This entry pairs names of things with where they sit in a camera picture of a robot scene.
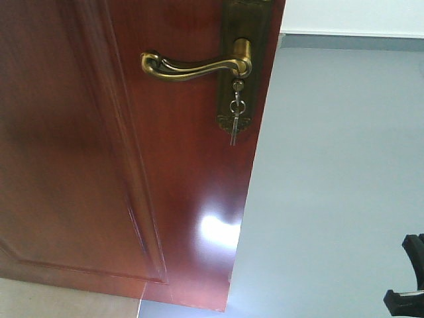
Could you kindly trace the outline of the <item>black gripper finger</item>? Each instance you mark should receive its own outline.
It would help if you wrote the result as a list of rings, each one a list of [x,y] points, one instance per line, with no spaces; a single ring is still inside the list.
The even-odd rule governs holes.
[[[402,246],[413,266],[417,280],[417,290],[423,290],[423,233],[406,235]]]
[[[388,290],[384,303],[392,316],[423,317],[423,291],[396,293]]]

